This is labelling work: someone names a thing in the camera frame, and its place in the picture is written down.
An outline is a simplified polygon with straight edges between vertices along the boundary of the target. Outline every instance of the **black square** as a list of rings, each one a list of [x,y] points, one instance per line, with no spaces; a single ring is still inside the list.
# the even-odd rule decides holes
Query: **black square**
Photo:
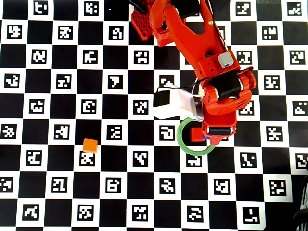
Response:
[[[237,229],[235,201],[209,201],[211,229]]]
[[[154,69],[180,68],[179,50],[175,46],[154,46]]]
[[[0,171],[18,171],[20,145],[0,145]]]
[[[52,44],[52,21],[28,21],[28,44]]]
[[[126,146],[101,146],[101,171],[124,171],[127,170],[127,147]]]
[[[74,172],[73,198],[100,198],[100,173]]]
[[[285,71],[287,95],[308,95],[307,71]]]
[[[155,172],[180,172],[179,147],[154,147]]]
[[[28,1],[4,0],[3,19],[28,19]]]
[[[22,144],[48,143],[47,119],[24,119]]]
[[[109,40],[123,40],[124,39],[123,26],[109,26]]]
[[[102,45],[103,22],[79,22],[78,44]]]
[[[127,95],[103,95],[102,119],[127,119]]]
[[[18,198],[45,198],[46,172],[20,172]]]
[[[203,223],[203,206],[187,206],[187,222]]]
[[[259,174],[236,174],[236,200],[264,201],[263,177]]]
[[[101,120],[76,120],[75,144],[82,145],[85,137],[101,144]]]
[[[78,0],[53,0],[54,20],[78,20]]]
[[[0,94],[0,118],[22,118],[23,105],[23,94]]]
[[[216,147],[211,153],[207,156],[208,172],[234,173],[233,147]]]
[[[208,200],[207,174],[181,174],[182,200]]]
[[[78,70],[77,94],[101,94],[102,70]]]
[[[52,48],[53,69],[76,69],[77,68],[77,46],[53,45]]]
[[[72,220],[72,200],[46,199],[44,226],[70,226]]]
[[[50,103],[50,118],[75,119],[76,95],[52,94]]]
[[[287,120],[285,96],[260,96],[261,120]]]
[[[25,93],[50,93],[51,70],[26,70]]]
[[[21,39],[23,34],[23,25],[8,25],[6,38]]]
[[[258,46],[259,70],[284,70],[283,46]]]
[[[83,64],[98,64],[98,50],[83,50]]]
[[[153,199],[153,173],[129,172],[127,175],[128,199]]]
[[[26,45],[2,44],[0,67],[25,68]]]
[[[126,200],[100,200],[100,227],[126,227]]]
[[[283,22],[283,40],[285,45],[307,45],[307,23]]]
[[[154,71],[153,70],[129,70],[128,93],[129,94],[153,94]]]
[[[308,122],[288,122],[290,147],[307,147],[303,139],[308,130]]]
[[[262,148],[262,159],[264,174],[291,174],[288,148]]]
[[[104,1],[104,21],[128,21],[129,7],[125,0],[106,0]]]
[[[104,46],[104,69],[128,69],[128,46]]]
[[[17,199],[1,199],[0,208],[0,225],[15,226]]]
[[[49,145],[48,146],[48,171],[73,171],[74,146]]]
[[[259,121],[238,121],[236,127],[237,130],[234,135],[235,146],[261,146]]]
[[[283,142],[283,132],[281,126],[266,126],[267,142]]]
[[[22,221],[39,220],[39,205],[23,205]]]
[[[257,2],[258,21],[281,21],[282,11],[279,2],[275,2],[275,4],[271,4],[270,2],[267,2],[267,4],[262,3],[263,2]]]
[[[247,31],[246,36],[240,36],[242,31]],[[256,45],[256,22],[231,22],[231,45]]]
[[[155,227],[181,227],[181,201],[155,200],[154,208]]]
[[[154,122],[152,120],[128,121],[128,145],[153,145]]]

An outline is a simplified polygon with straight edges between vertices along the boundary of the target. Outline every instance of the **small orange block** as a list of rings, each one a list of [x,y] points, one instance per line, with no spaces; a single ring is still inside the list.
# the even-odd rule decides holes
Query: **small orange block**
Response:
[[[85,138],[83,140],[82,150],[87,153],[96,153],[97,145],[98,145],[97,140]]]

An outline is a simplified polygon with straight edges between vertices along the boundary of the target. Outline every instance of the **green ring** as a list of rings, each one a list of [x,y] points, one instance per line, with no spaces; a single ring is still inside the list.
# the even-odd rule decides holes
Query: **green ring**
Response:
[[[179,127],[178,127],[178,131],[177,131],[177,141],[178,141],[178,144],[180,146],[180,148],[186,152],[187,154],[189,155],[192,155],[192,156],[202,156],[202,155],[206,155],[206,154],[209,154],[211,151],[213,151],[213,149],[215,148],[215,145],[210,145],[208,146],[207,148],[205,148],[204,150],[202,151],[194,151],[194,150],[191,150],[189,149],[183,142],[183,139],[182,139],[182,132],[183,132],[183,129],[184,127],[190,123],[194,121],[193,119],[190,119],[190,118],[186,118],[184,119]]]

